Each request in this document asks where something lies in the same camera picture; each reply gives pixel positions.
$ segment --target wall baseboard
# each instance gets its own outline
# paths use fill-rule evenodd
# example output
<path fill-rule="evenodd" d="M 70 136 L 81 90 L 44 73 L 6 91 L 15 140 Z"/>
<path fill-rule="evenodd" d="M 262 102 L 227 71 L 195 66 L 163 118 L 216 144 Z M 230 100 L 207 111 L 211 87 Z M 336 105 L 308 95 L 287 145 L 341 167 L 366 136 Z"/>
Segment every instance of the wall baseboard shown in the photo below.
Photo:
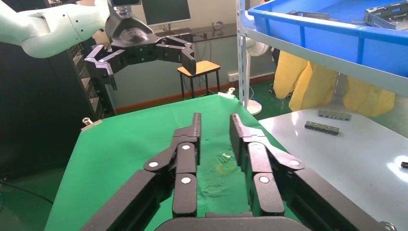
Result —
<path fill-rule="evenodd" d="M 274 78 L 275 78 L 275 74 L 260 76 L 260 77 L 256 77 L 256 78 L 250 78 L 250 84 L 259 83 L 259 82 L 268 81 L 268 80 L 273 80 Z M 227 89 L 229 89 L 231 87 L 238 88 L 238 82 L 234 82 L 232 84 L 232 86 L 231 86 L 230 83 L 220 85 L 221 90 L 227 90 Z M 210 87 L 209 89 L 212 92 L 217 91 L 216 86 Z M 204 95 L 205 94 L 205 89 L 195 90 L 194 94 L 195 95 Z M 191 94 L 189 92 L 185 92 L 184 96 L 186 98 L 189 98 L 189 97 L 191 97 Z M 141 109 L 146 109 L 146 108 L 149 108 L 149 107 L 159 106 L 159 105 L 166 104 L 166 103 L 177 102 L 177 101 L 180 101 L 180 100 L 181 100 L 181 93 L 177 94 L 177 95 L 171 95 L 171 96 L 155 99 L 155 100 L 149 100 L 149 101 L 145 101 L 145 102 L 141 102 L 141 103 L 132 104 L 132 105 L 129 105 L 129 106 L 118 107 L 118 108 L 116 108 L 116 113 L 117 114 L 123 114 L 123 113 L 133 112 L 133 111 L 137 111 L 137 110 L 141 110 Z"/>

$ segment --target blue plastic bin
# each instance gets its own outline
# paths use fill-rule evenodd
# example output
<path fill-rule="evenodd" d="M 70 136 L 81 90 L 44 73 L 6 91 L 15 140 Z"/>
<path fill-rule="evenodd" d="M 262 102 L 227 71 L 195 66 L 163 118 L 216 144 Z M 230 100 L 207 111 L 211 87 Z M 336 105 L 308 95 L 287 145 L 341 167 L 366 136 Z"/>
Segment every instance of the blue plastic bin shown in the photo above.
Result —
<path fill-rule="evenodd" d="M 356 64 L 408 77 L 408 32 L 348 24 L 366 9 L 398 0 L 275 0 L 248 10 L 256 30 Z M 288 15 L 329 13 L 338 22 Z"/>

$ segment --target wall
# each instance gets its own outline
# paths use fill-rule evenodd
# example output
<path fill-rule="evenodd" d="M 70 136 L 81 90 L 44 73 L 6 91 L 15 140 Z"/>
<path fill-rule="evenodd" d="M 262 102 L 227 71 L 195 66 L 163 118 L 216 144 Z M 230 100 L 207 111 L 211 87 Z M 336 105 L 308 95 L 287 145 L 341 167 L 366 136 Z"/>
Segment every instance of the wall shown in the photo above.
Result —
<path fill-rule="evenodd" d="M 235 0 L 188 0 L 188 3 L 191 20 L 174 24 L 172 27 L 198 28 L 210 26 L 211 22 L 217 21 L 223 21 L 225 24 L 235 22 Z M 132 6 L 132 12 L 146 22 L 142 5 Z"/>
<path fill-rule="evenodd" d="M 260 0 L 251 0 L 250 7 L 259 4 Z M 198 28 L 210 26 L 211 22 L 223 21 L 224 23 L 235 23 L 236 10 L 235 0 L 188 0 L 191 20 L 187 22 L 173 24 L 172 28 Z M 133 13 L 142 21 L 146 22 L 143 6 L 132 6 Z M 97 32 L 93 36 L 99 44 L 108 44 L 106 35 Z M 208 41 L 197 43 L 198 47 L 193 49 L 204 54 L 203 60 L 210 60 L 210 44 Z M 237 39 L 236 37 L 221 38 L 211 40 L 212 55 L 211 61 L 220 65 L 220 84 L 228 83 L 228 74 L 238 72 Z M 276 70 L 275 64 L 271 60 L 271 52 L 260 57 L 252 57 L 251 76 L 271 73 Z M 179 73 L 177 68 L 180 64 L 154 61 L 150 63 L 132 65 L 124 68 L 115 74 L 118 91 L 111 91 L 116 107 L 129 106 L 135 103 L 154 100 L 181 93 Z M 209 75 L 209 86 L 217 84 L 215 74 Z M 198 79 L 195 80 L 194 89 L 199 89 Z M 201 87 L 205 88 L 205 83 L 201 81 Z"/>
<path fill-rule="evenodd" d="M 210 60 L 210 44 L 208 41 L 197 43 L 203 60 Z M 220 65 L 220 84 L 228 83 L 228 74 L 238 72 L 237 39 L 236 37 L 211 40 L 211 61 Z M 259 57 L 252 57 L 251 76 L 274 72 L 275 64 L 272 54 L 268 51 Z M 148 100 L 180 94 L 180 77 L 177 68 L 180 64 L 164 61 L 127 66 L 115 74 L 118 91 L 112 92 L 116 107 L 128 106 Z M 190 79 L 185 78 L 188 88 Z M 208 76 L 209 86 L 217 85 L 215 74 Z M 199 89 L 198 79 L 195 80 L 194 89 Z"/>

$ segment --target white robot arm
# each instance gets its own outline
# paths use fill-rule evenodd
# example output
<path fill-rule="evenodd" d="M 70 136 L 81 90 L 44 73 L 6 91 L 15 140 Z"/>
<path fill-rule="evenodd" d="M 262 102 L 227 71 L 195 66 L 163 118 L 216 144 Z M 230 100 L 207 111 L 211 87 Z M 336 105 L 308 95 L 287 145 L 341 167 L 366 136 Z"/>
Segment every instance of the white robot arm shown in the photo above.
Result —
<path fill-rule="evenodd" d="M 16 13 L 0 0 L 0 42 L 21 46 L 30 56 L 48 58 L 89 39 L 105 26 L 106 0 Z"/>

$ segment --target white table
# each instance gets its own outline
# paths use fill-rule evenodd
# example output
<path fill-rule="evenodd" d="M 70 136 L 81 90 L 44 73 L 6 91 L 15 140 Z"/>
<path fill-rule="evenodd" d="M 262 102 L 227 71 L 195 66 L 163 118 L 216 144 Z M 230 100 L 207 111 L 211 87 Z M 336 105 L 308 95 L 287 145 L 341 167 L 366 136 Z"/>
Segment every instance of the white table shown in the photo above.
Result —
<path fill-rule="evenodd" d="M 320 109 L 347 112 L 351 121 L 318 117 L 305 109 L 260 120 L 293 156 L 314 169 L 377 221 L 408 230 L 408 139 L 343 106 Z M 308 130 L 306 121 L 340 128 L 337 136 Z"/>

